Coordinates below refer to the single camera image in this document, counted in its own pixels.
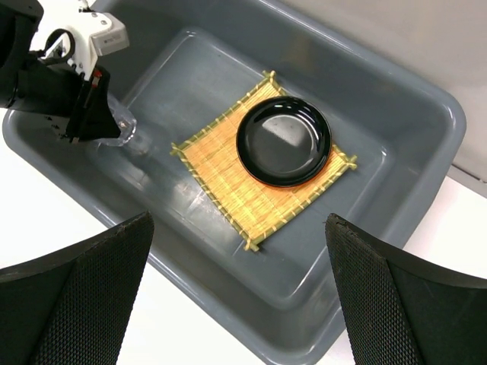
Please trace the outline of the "bamboo mat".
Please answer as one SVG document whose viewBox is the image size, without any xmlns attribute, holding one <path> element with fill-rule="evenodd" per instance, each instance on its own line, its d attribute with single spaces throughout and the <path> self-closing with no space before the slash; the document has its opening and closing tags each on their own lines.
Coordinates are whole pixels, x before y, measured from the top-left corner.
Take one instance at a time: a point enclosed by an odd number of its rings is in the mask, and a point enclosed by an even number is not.
<svg viewBox="0 0 487 365">
<path fill-rule="evenodd" d="M 252 106 L 270 97 L 284 96 L 275 71 L 263 79 L 209 125 L 181 144 L 172 144 L 179 157 L 215 207 L 243 237 L 246 250 L 260 243 L 297 217 L 347 170 L 357 167 L 336 144 L 325 167 L 311 181 L 279 188 L 253 178 L 237 156 L 237 120 Z"/>
</svg>

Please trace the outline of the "clear plastic cup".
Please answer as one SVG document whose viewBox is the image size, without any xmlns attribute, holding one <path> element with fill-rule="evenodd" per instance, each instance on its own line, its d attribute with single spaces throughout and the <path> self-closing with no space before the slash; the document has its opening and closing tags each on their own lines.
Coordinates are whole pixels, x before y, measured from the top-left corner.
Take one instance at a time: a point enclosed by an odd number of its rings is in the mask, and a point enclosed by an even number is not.
<svg viewBox="0 0 487 365">
<path fill-rule="evenodd" d="M 118 101 L 111 93 L 107 95 L 107 103 L 111 116 L 119 127 L 118 138 L 102 138 L 92 142 L 93 145 L 111 148 L 125 148 L 135 156 L 146 155 L 152 143 L 152 138 L 138 125 L 137 119 L 129 108 Z"/>
</svg>

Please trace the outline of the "black plate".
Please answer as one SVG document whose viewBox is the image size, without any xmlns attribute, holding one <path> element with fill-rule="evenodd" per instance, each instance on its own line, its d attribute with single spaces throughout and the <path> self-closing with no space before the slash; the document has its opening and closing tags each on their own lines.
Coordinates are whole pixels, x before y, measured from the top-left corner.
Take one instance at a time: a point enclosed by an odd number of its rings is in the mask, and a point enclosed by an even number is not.
<svg viewBox="0 0 487 365">
<path fill-rule="evenodd" d="M 243 168 L 268 186 L 312 180 L 331 157 L 332 131 L 323 113 L 300 97 L 271 97 L 252 106 L 236 133 Z"/>
</svg>

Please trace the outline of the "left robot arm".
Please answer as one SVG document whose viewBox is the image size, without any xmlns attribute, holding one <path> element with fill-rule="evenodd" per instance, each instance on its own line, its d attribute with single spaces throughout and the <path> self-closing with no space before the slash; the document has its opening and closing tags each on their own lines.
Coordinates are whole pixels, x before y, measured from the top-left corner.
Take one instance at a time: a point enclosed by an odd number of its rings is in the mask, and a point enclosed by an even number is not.
<svg viewBox="0 0 487 365">
<path fill-rule="evenodd" d="M 64 119 L 60 135 L 70 142 L 120 138 L 110 73 L 98 60 L 129 46 L 125 24 L 80 1 L 33 50 L 43 15 L 39 1 L 1 3 L 1 107 Z"/>
</svg>

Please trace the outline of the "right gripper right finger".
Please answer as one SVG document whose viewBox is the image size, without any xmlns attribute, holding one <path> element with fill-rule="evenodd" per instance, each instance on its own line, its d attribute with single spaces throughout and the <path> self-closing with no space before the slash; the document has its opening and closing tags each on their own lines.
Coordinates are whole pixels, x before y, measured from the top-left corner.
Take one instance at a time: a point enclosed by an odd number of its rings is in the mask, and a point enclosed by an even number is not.
<svg viewBox="0 0 487 365">
<path fill-rule="evenodd" d="M 326 244 L 356 364 L 484 364 L 486 280 L 385 243 L 337 214 Z"/>
</svg>

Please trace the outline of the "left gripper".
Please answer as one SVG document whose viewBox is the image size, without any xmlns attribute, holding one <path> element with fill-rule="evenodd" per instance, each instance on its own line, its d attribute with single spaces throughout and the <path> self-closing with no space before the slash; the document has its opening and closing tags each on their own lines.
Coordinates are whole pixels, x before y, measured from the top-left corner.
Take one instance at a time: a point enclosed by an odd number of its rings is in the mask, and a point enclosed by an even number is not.
<svg viewBox="0 0 487 365">
<path fill-rule="evenodd" d="M 108 106 L 110 73 L 95 68 L 81 80 L 62 65 L 35 61 L 7 73 L 7 108 L 68 118 L 65 137 L 70 143 L 118 138 L 121 134 Z"/>
</svg>

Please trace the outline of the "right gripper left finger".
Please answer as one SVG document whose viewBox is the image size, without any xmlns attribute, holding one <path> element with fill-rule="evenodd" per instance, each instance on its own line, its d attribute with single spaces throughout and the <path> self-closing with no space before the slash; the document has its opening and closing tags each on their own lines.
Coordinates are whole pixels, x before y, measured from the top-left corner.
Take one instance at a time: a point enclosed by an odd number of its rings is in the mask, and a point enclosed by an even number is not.
<svg viewBox="0 0 487 365">
<path fill-rule="evenodd" d="M 3 364 L 115 364 L 145 270 L 154 220 L 1 270 Z"/>
</svg>

